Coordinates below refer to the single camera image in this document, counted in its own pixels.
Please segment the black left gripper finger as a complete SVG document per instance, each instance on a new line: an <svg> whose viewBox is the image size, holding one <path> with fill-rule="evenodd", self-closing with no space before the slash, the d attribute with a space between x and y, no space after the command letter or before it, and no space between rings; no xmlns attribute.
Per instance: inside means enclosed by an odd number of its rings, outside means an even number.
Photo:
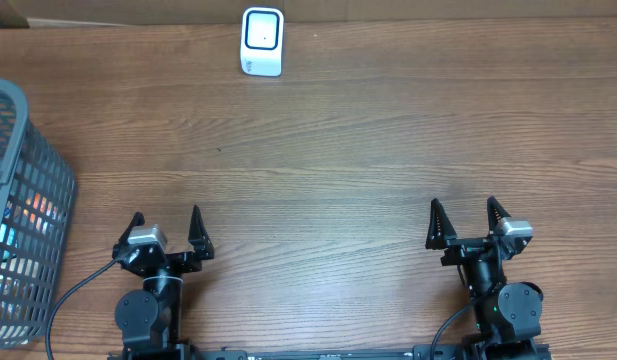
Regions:
<svg viewBox="0 0 617 360"><path fill-rule="evenodd" d="M137 226L143 226L145 224L144 215L141 212L136 212L132 220L130 221L126 230L122 233L121 237L118 240L119 245L127 245L128 238L130 236L131 231Z"/></svg>
<svg viewBox="0 0 617 360"><path fill-rule="evenodd" d="M188 242L192 245L195 255L200 260L214 258L214 245L203 223L201 209L193 206L188 232Z"/></svg>

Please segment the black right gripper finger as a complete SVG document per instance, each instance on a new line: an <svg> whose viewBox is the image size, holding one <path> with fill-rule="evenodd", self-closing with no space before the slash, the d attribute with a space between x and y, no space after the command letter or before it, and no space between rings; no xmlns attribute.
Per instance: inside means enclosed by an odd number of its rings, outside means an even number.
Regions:
<svg viewBox="0 0 617 360"><path fill-rule="evenodd" d="M503 218L510 217L510 214L504 209L504 207L494 196L490 196L487 199L487 215L490 233L495 232L497 225Z"/></svg>
<svg viewBox="0 0 617 360"><path fill-rule="evenodd" d="M457 239L457 233L450 222L443 205L434 198L430 205L430 218L425 248L427 250L443 250Z"/></svg>

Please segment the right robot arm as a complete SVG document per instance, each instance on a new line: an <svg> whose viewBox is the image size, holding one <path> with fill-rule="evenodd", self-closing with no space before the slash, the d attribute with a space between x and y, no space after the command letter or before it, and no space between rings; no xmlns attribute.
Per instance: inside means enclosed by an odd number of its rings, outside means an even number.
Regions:
<svg viewBox="0 0 617 360"><path fill-rule="evenodd" d="M527 247L533 227L526 219L512 217L493 196L487 199L487 216L485 236L461 238L439 199L431 200L425 248L443 252L441 264L457 269L470 301L440 326L428 357L550 359L549 347L534 341L541 334L543 291L532 282L508 282L503 267ZM441 349L445 330L468 311L474 313L477 332L448 351Z"/></svg>

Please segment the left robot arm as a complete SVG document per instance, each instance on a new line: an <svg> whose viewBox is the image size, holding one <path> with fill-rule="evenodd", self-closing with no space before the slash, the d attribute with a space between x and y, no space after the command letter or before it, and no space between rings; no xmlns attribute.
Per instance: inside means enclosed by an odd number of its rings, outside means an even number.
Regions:
<svg viewBox="0 0 617 360"><path fill-rule="evenodd" d="M126 293L115 308L122 332L122 359L200 359L200 351L180 337L183 276L202 270L215 250L201 210L194 206L188 232L188 251L166 251L167 237L157 225L134 214L113 247L113 261L140 277L142 287Z"/></svg>

